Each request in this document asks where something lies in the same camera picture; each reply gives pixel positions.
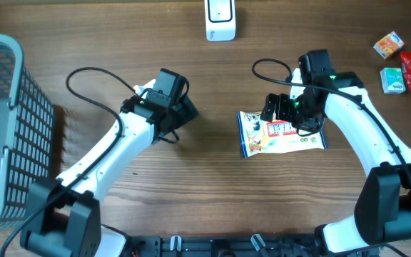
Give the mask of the white wet wipes pack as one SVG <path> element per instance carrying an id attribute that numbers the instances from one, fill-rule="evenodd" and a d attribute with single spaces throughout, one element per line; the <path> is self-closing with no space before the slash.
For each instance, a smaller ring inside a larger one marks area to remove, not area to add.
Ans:
<path id="1" fill-rule="evenodd" d="M 260 114 L 243 111 L 237 113 L 237 121 L 243 158 L 258 153 L 290 153 L 328 147 L 322 131 L 300 136 L 287 121 L 267 122 L 260 119 Z"/>

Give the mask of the teal tissue pack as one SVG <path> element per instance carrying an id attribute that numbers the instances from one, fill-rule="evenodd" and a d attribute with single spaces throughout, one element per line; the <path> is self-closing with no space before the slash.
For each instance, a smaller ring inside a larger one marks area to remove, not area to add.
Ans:
<path id="1" fill-rule="evenodd" d="M 401 68 L 384 68 L 380 72 L 382 90 L 384 94 L 404 93 L 405 83 Z"/>

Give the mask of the orange tissue pack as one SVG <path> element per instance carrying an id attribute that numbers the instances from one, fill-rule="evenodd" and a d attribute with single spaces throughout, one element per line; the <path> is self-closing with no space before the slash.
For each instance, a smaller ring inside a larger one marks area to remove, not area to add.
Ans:
<path id="1" fill-rule="evenodd" d="M 401 50 L 405 42 L 394 32 L 390 32 L 373 46 L 374 50 L 384 59 L 390 58 L 393 54 Z"/>

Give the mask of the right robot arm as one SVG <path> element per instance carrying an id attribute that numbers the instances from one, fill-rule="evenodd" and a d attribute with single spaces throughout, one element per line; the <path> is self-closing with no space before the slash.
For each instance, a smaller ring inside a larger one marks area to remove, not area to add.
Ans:
<path id="1" fill-rule="evenodd" d="M 353 215 L 318 226 L 312 237 L 314 256 L 360 255 L 411 239 L 411 148 L 393 132 L 372 105 L 354 72 L 338 73 L 324 49 L 298 59 L 299 96 L 269 94 L 262 118 L 284 120 L 302 137 L 319 133 L 332 121 L 357 155 L 366 180 Z"/>

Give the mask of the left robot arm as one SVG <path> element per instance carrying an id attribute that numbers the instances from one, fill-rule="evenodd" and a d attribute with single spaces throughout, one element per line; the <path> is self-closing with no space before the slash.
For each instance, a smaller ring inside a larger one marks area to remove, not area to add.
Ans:
<path id="1" fill-rule="evenodd" d="M 54 180 L 38 178 L 29 189 L 26 218 L 16 229 L 20 246 L 39 256 L 137 256 L 125 233 L 101 222 L 100 203 L 132 160 L 198 115 L 188 79 L 168 69 L 115 112 L 105 136 Z"/>

